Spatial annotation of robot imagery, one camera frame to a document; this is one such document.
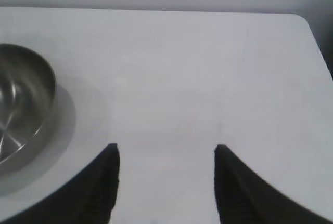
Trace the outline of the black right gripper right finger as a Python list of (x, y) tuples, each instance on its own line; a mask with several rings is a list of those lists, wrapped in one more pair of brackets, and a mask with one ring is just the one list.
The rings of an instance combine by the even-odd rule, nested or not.
[(214, 164), (220, 223), (330, 223), (272, 187), (228, 146), (216, 146)]

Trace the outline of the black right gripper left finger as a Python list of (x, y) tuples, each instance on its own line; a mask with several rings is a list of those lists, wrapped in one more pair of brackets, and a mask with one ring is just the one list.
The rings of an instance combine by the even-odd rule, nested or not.
[(57, 191), (4, 223), (109, 223), (119, 170), (119, 149), (111, 143)]

